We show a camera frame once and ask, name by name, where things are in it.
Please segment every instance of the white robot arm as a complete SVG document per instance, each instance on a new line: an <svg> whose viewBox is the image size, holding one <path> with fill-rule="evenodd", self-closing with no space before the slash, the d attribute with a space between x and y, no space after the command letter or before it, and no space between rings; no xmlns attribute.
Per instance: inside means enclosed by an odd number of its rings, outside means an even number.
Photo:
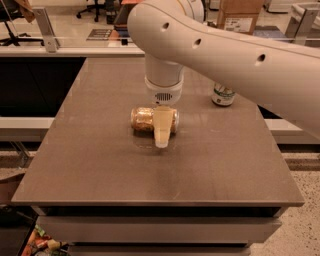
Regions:
<svg viewBox="0 0 320 256"><path fill-rule="evenodd" d="M179 99L187 66L320 139L320 51L205 26L201 4L146 0L130 13L153 102Z"/></svg>

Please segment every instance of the gold can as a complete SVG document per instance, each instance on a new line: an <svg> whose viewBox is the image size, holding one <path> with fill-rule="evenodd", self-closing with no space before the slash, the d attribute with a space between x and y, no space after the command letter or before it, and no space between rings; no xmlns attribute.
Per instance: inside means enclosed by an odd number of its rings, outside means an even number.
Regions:
<svg viewBox="0 0 320 256"><path fill-rule="evenodd" d="M152 132L153 126L153 108L133 108L131 111L131 127L136 131ZM176 133L179 124L179 112L173 109L173 118L171 132Z"/></svg>

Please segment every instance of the gray table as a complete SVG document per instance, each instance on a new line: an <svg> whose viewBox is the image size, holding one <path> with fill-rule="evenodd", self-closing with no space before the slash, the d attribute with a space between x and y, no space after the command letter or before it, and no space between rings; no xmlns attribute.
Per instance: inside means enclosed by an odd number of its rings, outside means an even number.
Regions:
<svg viewBox="0 0 320 256"><path fill-rule="evenodd" d="M264 242L287 207L303 205L254 103L237 95L228 108L214 105L212 81L187 69L179 131L158 149L152 134L130 127L131 109L151 106L145 90L143 58L87 59L13 197L37 208L56 240L248 255L243 247ZM71 251L140 250L101 248Z"/></svg>

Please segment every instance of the stacked boxes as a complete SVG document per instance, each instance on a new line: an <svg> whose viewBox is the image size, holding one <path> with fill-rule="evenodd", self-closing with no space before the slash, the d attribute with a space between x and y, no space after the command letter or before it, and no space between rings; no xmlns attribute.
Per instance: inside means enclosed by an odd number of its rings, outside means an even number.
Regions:
<svg viewBox="0 0 320 256"><path fill-rule="evenodd" d="M221 0L217 27L252 35L264 0Z"/></svg>

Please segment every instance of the white can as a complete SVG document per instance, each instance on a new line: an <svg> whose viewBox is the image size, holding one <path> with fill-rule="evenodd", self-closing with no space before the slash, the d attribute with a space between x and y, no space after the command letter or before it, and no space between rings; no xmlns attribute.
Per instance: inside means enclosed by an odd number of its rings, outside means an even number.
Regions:
<svg viewBox="0 0 320 256"><path fill-rule="evenodd" d="M235 92L221 84L215 83L212 101L219 106L230 106L233 103Z"/></svg>

